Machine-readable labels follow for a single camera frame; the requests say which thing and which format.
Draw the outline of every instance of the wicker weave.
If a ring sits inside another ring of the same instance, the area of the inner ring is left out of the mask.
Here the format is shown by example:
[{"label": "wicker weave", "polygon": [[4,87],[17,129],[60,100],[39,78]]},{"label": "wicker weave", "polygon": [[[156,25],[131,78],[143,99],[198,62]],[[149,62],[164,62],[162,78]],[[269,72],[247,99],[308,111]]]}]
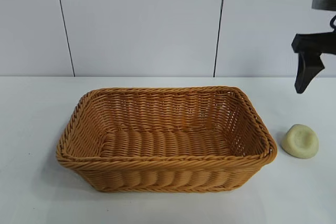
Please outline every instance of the wicker weave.
[{"label": "wicker weave", "polygon": [[246,95],[230,87],[91,91],[56,151],[99,191],[232,190],[276,155]]}]

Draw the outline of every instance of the basket rim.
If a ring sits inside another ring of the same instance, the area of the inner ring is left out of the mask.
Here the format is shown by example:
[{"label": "basket rim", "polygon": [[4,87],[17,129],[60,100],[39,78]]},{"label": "basket rim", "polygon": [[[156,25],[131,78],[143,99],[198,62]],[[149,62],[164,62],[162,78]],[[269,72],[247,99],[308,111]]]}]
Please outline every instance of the basket rim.
[{"label": "basket rim", "polygon": [[[149,91],[152,91],[155,94],[160,93],[208,93],[213,91],[231,91],[237,95],[245,109],[248,111],[250,119],[254,120],[258,125],[259,137],[264,139],[264,152],[259,155],[246,155],[246,156],[223,156],[223,155],[206,155],[206,156],[168,156],[168,157],[158,157],[158,156],[132,156],[132,157],[75,157],[67,153],[67,147],[71,139],[71,135],[74,130],[74,126],[78,122],[78,118],[81,116],[83,111],[82,108],[89,104],[89,101],[98,96],[104,95],[108,92],[120,92],[120,93],[137,93],[141,94],[142,91],[148,94]],[[137,163],[143,165],[146,163],[147,168],[154,168],[157,166],[169,168],[174,166],[174,169],[179,168],[179,164],[182,169],[186,169],[186,166],[191,165],[193,168],[204,168],[206,165],[204,162],[208,162],[210,168],[220,166],[221,168],[234,168],[234,167],[252,167],[252,166],[264,166],[271,163],[277,155],[277,145],[269,134],[266,126],[263,121],[255,111],[247,95],[245,95],[241,89],[237,87],[228,87],[228,86],[205,86],[205,87],[187,87],[187,88],[102,88],[96,89],[88,92],[80,99],[79,103],[74,109],[74,112],[70,118],[69,123],[67,124],[62,136],[57,144],[56,157],[59,163],[67,166],[68,168],[73,169],[94,169],[93,167],[104,165],[113,169],[123,168],[127,164],[132,164],[136,166]]]}]

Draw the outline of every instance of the white table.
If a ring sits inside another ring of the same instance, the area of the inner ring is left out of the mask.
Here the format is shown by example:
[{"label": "white table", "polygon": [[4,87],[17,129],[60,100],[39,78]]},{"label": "white table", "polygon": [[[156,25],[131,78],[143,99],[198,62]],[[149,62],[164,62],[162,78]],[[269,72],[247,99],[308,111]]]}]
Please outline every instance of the white table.
[{"label": "white table", "polygon": [[[294,78],[0,78],[1,223],[335,223],[336,79],[296,94]],[[238,86],[273,137],[312,127],[318,154],[279,148],[240,189],[224,193],[104,194],[61,167],[55,146],[79,98],[101,87]]]}]

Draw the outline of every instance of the pale green soap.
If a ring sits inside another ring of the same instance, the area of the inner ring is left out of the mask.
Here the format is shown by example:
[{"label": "pale green soap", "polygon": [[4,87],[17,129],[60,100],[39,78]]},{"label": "pale green soap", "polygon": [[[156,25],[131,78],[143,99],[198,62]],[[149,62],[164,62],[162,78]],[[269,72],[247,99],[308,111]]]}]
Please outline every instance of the pale green soap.
[{"label": "pale green soap", "polygon": [[319,150],[319,139],[310,127],[295,124],[283,138],[281,147],[294,157],[311,158]]}]

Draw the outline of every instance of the black vertical line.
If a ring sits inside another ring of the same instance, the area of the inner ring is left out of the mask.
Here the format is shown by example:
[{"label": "black vertical line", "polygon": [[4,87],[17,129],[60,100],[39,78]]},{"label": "black vertical line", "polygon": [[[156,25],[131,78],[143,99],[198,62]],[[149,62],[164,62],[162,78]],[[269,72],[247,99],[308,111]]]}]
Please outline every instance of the black vertical line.
[{"label": "black vertical line", "polygon": [[222,0],[221,4],[220,4],[220,14],[219,14],[219,24],[218,24],[218,33],[217,33],[217,44],[216,44],[216,56],[215,56],[215,66],[214,66],[214,75],[213,77],[215,77],[216,75],[216,65],[217,65],[217,55],[218,55],[218,44],[219,44],[219,36],[221,34],[221,23],[222,23],[222,13],[223,13],[223,6],[224,6],[224,0]]},{"label": "black vertical line", "polygon": [[70,61],[71,61],[72,73],[73,73],[74,77],[76,77],[76,75],[75,75],[75,69],[74,69],[74,63],[72,61],[72,56],[71,56],[69,37],[68,37],[68,32],[67,32],[67,26],[65,25],[65,19],[64,19],[64,13],[63,13],[63,7],[62,7],[62,1],[61,0],[59,0],[59,5],[61,7],[61,13],[62,13],[64,31],[65,31],[65,36],[67,38],[67,43],[68,43],[68,49],[69,49],[69,56],[70,56]]}]

